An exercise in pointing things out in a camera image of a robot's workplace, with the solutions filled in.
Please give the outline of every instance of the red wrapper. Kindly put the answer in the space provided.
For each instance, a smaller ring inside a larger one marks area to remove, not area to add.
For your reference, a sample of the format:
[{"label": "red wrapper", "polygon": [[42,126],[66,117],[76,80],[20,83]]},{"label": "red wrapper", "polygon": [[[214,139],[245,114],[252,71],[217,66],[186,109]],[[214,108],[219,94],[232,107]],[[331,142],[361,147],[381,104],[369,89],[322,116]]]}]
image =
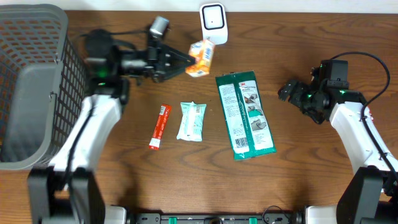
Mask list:
[{"label": "red wrapper", "polygon": [[169,105],[162,105],[160,107],[159,117],[157,118],[155,131],[149,143],[149,149],[159,150],[160,140],[162,139],[164,128],[166,127],[171,110],[172,107]]}]

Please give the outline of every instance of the barcode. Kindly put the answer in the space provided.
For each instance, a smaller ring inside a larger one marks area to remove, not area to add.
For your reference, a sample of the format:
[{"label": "barcode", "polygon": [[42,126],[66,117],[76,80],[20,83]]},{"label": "barcode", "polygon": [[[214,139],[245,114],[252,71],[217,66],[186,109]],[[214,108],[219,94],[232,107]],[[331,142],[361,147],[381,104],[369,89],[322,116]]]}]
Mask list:
[{"label": "barcode", "polygon": [[163,115],[164,114],[164,111],[166,110],[166,107],[165,106],[161,106],[160,107],[160,115]]},{"label": "barcode", "polygon": [[211,57],[211,48],[206,48],[205,50],[205,59],[210,60]]},{"label": "barcode", "polygon": [[246,138],[235,139],[235,143],[237,148],[248,146],[248,140]]}]

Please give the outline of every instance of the basket mesh side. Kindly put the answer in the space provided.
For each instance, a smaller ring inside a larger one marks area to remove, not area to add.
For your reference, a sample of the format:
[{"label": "basket mesh side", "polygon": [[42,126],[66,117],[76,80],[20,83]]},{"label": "basket mesh side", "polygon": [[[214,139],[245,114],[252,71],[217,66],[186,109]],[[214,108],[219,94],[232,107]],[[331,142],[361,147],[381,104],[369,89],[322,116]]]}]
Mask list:
[{"label": "basket mesh side", "polygon": [[0,18],[0,147],[17,74],[26,65],[55,61],[60,30],[60,22],[50,17]]},{"label": "basket mesh side", "polygon": [[86,70],[68,38],[62,58],[64,67],[55,107],[51,154],[59,151],[72,130],[80,114],[85,89]]}]

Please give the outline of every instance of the wood grain surface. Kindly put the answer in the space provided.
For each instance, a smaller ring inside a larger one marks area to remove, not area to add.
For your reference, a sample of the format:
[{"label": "wood grain surface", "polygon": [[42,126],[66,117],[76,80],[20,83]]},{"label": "wood grain surface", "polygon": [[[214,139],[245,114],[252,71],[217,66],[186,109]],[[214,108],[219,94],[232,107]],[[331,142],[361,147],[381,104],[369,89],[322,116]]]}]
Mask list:
[{"label": "wood grain surface", "polygon": [[[68,11],[73,37],[96,28],[113,32],[170,20],[165,43],[188,52],[201,39],[196,12]],[[183,73],[165,83],[131,83],[130,102],[112,130],[96,178],[107,204],[164,213],[256,213],[270,205],[295,210],[336,204],[353,177],[343,144],[329,123],[315,124],[278,89],[289,79],[310,81],[320,60],[358,50],[376,54],[391,71],[391,85],[371,106],[374,122],[398,155],[398,16],[370,14],[228,13],[229,39],[217,46],[207,77]],[[145,45],[144,36],[120,36]],[[349,60],[350,88],[375,95],[386,81],[364,56]],[[254,70],[277,153],[234,161],[215,77]],[[180,102],[206,103],[203,142],[176,140]],[[172,106],[159,151],[148,144],[162,103]],[[28,171],[0,171],[0,223],[29,223]]]}]

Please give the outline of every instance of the green package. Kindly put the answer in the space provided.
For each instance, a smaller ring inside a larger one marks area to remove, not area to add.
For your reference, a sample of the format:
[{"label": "green package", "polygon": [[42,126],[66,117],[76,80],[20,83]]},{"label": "green package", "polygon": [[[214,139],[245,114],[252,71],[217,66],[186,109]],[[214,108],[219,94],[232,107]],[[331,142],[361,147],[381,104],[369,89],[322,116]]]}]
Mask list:
[{"label": "green package", "polygon": [[254,71],[216,77],[234,159],[276,152]]}]

